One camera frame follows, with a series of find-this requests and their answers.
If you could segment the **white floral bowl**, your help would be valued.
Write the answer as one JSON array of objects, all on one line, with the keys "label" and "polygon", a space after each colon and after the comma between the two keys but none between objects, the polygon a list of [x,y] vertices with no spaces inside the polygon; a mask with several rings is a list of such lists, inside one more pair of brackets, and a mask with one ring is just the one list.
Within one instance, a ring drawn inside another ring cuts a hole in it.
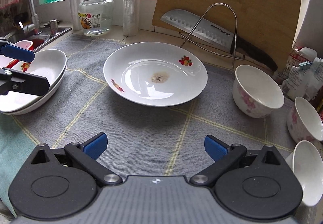
[{"label": "white floral bowl", "polygon": [[322,141],[322,120],[311,103],[302,97],[295,98],[287,116],[287,129],[296,143]]},{"label": "white floral bowl", "polygon": [[302,140],[285,161],[303,189],[301,205],[316,206],[322,198],[322,158],[316,147]]},{"label": "white floral bowl", "polygon": [[262,70],[240,65],[235,70],[232,96],[237,107],[252,118],[264,118],[284,105],[278,84]]}]

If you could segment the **white plate with fruit print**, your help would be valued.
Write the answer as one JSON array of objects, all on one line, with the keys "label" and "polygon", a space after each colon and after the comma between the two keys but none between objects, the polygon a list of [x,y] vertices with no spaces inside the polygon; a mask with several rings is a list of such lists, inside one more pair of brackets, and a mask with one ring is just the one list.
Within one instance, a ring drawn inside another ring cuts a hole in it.
[{"label": "white plate with fruit print", "polygon": [[104,77],[121,97],[151,107],[172,107],[199,96],[208,82],[204,64],[189,51],[167,43],[123,46],[105,61]]}]

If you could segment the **steel kitchen faucet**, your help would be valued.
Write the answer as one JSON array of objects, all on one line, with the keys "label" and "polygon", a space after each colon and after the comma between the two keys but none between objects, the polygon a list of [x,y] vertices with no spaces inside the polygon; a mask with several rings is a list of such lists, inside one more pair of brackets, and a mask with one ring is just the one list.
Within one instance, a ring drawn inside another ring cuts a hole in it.
[{"label": "steel kitchen faucet", "polygon": [[39,18],[35,10],[34,2],[33,0],[27,0],[27,1],[28,1],[31,23],[23,26],[22,23],[18,20],[19,19],[18,16],[14,18],[14,22],[24,32],[25,37],[27,37],[29,34],[33,35],[39,32]]}]

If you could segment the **red basin in sink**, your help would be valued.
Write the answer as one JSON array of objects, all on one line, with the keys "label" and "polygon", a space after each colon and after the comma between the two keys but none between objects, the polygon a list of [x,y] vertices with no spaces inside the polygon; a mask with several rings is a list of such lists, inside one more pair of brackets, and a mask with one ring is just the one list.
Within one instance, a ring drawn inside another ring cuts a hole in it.
[{"label": "red basin in sink", "polygon": [[[18,46],[23,49],[28,49],[28,50],[34,51],[33,42],[29,41],[29,40],[18,41],[16,43],[14,43],[13,45]],[[8,58],[8,57],[5,57],[4,55],[1,54],[1,68],[12,68],[13,66],[15,66],[19,62],[20,62],[20,60]]]}]

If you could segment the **upper stacked white plate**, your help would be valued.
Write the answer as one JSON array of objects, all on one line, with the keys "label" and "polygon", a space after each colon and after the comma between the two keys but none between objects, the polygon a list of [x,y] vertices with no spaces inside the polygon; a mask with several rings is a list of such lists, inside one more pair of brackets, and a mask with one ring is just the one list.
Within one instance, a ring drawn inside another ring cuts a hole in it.
[{"label": "upper stacked white plate", "polygon": [[40,107],[56,92],[66,69],[67,57],[60,50],[39,51],[31,63],[2,69],[9,77],[1,81],[1,113],[21,115]]}]

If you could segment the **stacked white plate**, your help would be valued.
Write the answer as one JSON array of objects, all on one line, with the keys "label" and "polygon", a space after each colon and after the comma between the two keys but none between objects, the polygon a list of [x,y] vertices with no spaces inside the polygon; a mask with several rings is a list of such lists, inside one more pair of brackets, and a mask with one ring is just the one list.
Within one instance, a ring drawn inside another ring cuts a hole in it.
[{"label": "stacked white plate", "polygon": [[21,115],[40,107],[56,92],[66,69],[67,57],[60,50],[39,51],[31,63],[2,69],[9,77],[1,81],[1,113]]},{"label": "stacked white plate", "polygon": [[39,107],[41,107],[58,90],[60,84],[62,83],[62,79],[63,79],[63,77],[65,75],[66,69],[67,69],[67,66],[65,66],[64,71],[63,71],[62,75],[60,76],[60,79],[58,80],[58,82],[55,84],[55,86],[45,96],[43,96],[41,99],[39,99],[38,101],[36,101],[32,105],[29,105],[28,107],[25,107],[24,109],[21,109],[21,110],[15,111],[15,112],[3,112],[3,111],[1,111],[1,113],[5,114],[5,115],[23,115],[23,114],[27,114],[27,113],[32,112],[32,111],[38,109]]}]

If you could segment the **lower stacked white plate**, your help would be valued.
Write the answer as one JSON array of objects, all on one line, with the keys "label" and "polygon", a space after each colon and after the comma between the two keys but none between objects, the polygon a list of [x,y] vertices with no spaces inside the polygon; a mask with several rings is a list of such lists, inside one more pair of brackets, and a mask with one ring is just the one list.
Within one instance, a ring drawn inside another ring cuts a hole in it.
[{"label": "lower stacked white plate", "polygon": [[63,77],[65,75],[66,69],[67,69],[67,66],[65,66],[64,71],[63,71],[62,75],[60,76],[60,79],[58,80],[58,82],[55,84],[55,86],[45,96],[43,96],[41,99],[39,99],[38,101],[36,101],[32,105],[29,105],[28,107],[25,107],[24,109],[21,109],[21,110],[15,111],[15,112],[3,112],[3,111],[1,111],[1,113],[5,114],[5,115],[23,115],[23,114],[27,114],[27,113],[32,112],[32,111],[38,109],[39,107],[41,107],[58,90],[60,84],[62,83],[62,79],[63,79]]}]

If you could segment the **grey checked table mat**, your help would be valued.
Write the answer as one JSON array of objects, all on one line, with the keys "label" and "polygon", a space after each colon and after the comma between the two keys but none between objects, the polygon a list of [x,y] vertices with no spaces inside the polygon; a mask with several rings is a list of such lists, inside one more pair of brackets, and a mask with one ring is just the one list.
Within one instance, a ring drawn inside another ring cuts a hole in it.
[{"label": "grey checked table mat", "polygon": [[294,147],[286,127],[292,102],[264,118],[251,118],[235,105],[234,73],[207,66],[208,83],[194,100],[175,107],[148,107],[117,95],[105,82],[106,58],[122,44],[77,35],[56,45],[68,56],[68,70],[47,103],[25,115],[1,116],[1,184],[8,186],[38,141],[61,148],[99,132],[108,136],[108,149],[99,162],[121,176],[130,175],[129,191],[145,198],[119,198],[120,188],[108,188],[94,214],[80,214],[72,223],[223,223],[208,206],[205,190],[173,187],[144,191],[131,183],[139,175],[157,175],[162,182],[180,183],[212,163],[203,141],[212,134],[228,143],[258,149],[274,144],[283,156]]}]

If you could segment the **glass jar with lid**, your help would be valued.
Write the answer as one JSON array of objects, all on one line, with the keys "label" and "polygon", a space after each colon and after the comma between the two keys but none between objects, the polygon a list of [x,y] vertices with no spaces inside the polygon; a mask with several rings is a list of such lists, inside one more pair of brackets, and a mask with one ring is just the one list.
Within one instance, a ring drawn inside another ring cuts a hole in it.
[{"label": "glass jar with lid", "polygon": [[95,37],[111,30],[113,0],[82,0],[78,7],[78,17],[85,36]]}]

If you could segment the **white packaged food bag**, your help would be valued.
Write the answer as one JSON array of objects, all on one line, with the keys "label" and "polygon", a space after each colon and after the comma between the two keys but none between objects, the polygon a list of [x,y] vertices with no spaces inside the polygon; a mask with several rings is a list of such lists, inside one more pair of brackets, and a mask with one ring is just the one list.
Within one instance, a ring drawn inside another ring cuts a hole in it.
[{"label": "white packaged food bag", "polygon": [[322,88],[322,59],[308,47],[293,50],[283,71],[275,71],[273,79],[290,99],[303,97],[310,101]]}]

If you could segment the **bamboo cutting board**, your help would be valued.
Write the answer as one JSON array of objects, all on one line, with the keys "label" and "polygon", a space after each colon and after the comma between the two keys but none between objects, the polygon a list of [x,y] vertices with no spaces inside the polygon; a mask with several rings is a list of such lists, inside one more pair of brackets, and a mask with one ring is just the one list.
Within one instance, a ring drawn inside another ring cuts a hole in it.
[{"label": "bamboo cutting board", "polygon": [[152,24],[170,25],[161,20],[172,9],[205,15],[213,23],[267,53],[283,70],[292,49],[301,0],[157,0]]}]

